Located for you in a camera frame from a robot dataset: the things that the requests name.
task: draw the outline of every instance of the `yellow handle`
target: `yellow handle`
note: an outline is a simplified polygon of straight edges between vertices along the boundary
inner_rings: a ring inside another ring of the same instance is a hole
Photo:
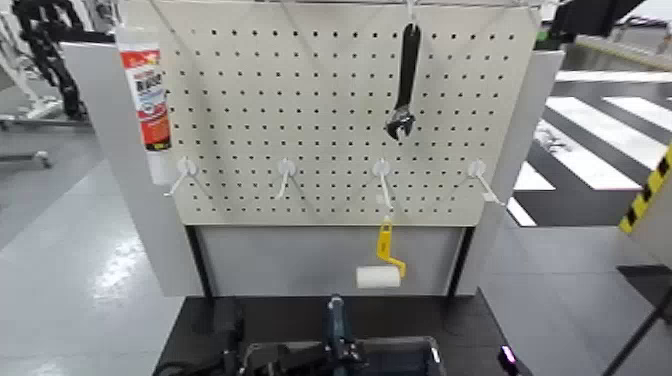
[[[380,226],[380,231],[378,232],[378,244],[376,246],[376,255],[379,259],[396,265],[399,268],[399,275],[401,278],[406,276],[406,263],[392,258],[390,256],[390,243],[392,241],[392,220],[389,217],[385,217],[383,224]]]

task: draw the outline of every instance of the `white pegboard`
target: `white pegboard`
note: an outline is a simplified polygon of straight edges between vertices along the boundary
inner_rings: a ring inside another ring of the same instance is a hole
[[[528,8],[416,7],[423,37],[411,136],[384,132],[396,101],[401,5],[131,2],[131,24],[158,28],[174,152],[202,169],[175,201],[186,224],[470,226],[530,58]],[[296,175],[283,199],[277,163]]]

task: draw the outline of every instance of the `white stripe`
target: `white stripe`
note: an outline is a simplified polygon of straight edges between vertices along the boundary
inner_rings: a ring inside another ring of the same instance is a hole
[[[534,132],[540,144],[552,142],[551,155],[593,189],[639,189],[632,181],[602,158],[584,148],[548,122],[541,120]]]
[[[523,209],[522,206],[516,201],[515,198],[511,197],[509,199],[509,203],[506,205],[506,208],[509,209],[509,213],[513,216],[513,218],[516,219],[516,222],[518,222],[519,225],[523,227],[531,227],[531,226],[536,226],[537,222],[530,217],[529,214]]]
[[[555,187],[529,163],[523,162],[513,189],[516,191],[554,191]]]
[[[549,97],[546,105],[653,170],[667,148],[660,142],[573,97]]]
[[[672,131],[672,111],[639,97],[606,97],[605,101]]]
[[[672,82],[672,72],[560,71],[556,81]]]

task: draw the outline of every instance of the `pegboard hook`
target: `pegboard hook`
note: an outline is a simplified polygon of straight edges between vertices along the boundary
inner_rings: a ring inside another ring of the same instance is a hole
[[[467,176],[470,179],[478,179],[478,181],[481,183],[483,186],[483,189],[485,189],[485,192],[483,193],[483,199],[486,202],[494,202],[497,205],[501,206],[506,206],[505,203],[499,200],[497,198],[497,195],[495,192],[493,192],[492,188],[490,187],[490,184],[488,184],[487,181],[485,181],[485,178],[483,178],[483,174],[485,173],[485,162],[483,162],[480,159],[477,159],[469,164],[469,168],[467,169]]]
[[[164,196],[170,197],[174,195],[175,191],[177,191],[177,188],[187,177],[192,178],[194,182],[198,184],[201,190],[205,192],[205,188],[203,188],[201,182],[196,179],[196,175],[198,175],[198,166],[196,166],[196,164],[188,157],[184,156],[177,161],[177,170],[180,172],[180,177],[178,177],[175,183],[173,183],[173,186],[170,187],[170,191],[163,194]]]
[[[280,185],[280,192],[275,196],[276,200],[281,199],[285,195],[285,188],[287,187],[287,180],[290,176],[296,174],[296,165],[287,158],[283,158],[278,162],[278,172],[282,174],[282,184]]]
[[[389,209],[393,209],[394,207],[392,206],[392,202],[390,201],[390,193],[387,191],[387,182],[385,181],[385,176],[387,176],[390,173],[390,169],[391,169],[390,164],[383,158],[380,158],[373,165],[373,175],[378,176],[380,178],[380,186],[383,190],[383,199],[385,201],[385,206],[387,206]]]
[[[406,0],[406,9],[408,10],[408,22],[414,26],[418,25],[418,19],[415,17],[415,3],[417,0]]]

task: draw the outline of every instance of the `purple light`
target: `purple light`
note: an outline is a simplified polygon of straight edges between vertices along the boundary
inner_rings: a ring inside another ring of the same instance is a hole
[[[502,346],[502,350],[504,351],[504,355],[506,355],[506,359],[509,361],[509,363],[515,363],[516,362],[516,357],[513,356],[513,351],[509,348],[509,346]]]

